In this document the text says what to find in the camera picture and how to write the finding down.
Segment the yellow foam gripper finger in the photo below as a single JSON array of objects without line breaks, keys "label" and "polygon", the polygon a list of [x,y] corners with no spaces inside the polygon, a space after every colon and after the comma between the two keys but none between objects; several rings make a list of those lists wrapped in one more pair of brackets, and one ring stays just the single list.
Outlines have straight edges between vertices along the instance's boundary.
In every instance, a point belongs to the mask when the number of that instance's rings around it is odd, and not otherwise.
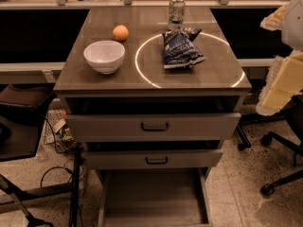
[{"label": "yellow foam gripper finger", "polygon": [[279,113],[293,96],[301,95],[302,90],[303,52],[293,51],[285,59],[277,57],[259,94],[256,111],[265,116]]},{"label": "yellow foam gripper finger", "polygon": [[281,30],[287,7],[288,5],[283,5],[276,9],[261,21],[260,26],[270,31]]}]

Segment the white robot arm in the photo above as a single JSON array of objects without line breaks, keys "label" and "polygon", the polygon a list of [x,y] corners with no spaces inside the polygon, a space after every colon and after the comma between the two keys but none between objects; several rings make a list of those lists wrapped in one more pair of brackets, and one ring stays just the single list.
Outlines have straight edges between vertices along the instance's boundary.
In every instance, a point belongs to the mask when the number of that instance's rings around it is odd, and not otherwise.
[{"label": "white robot arm", "polygon": [[280,112],[292,96],[303,90],[303,0],[291,0],[260,23],[267,30],[281,31],[281,41],[293,51],[285,59],[277,57],[267,74],[256,111],[270,116]]}]

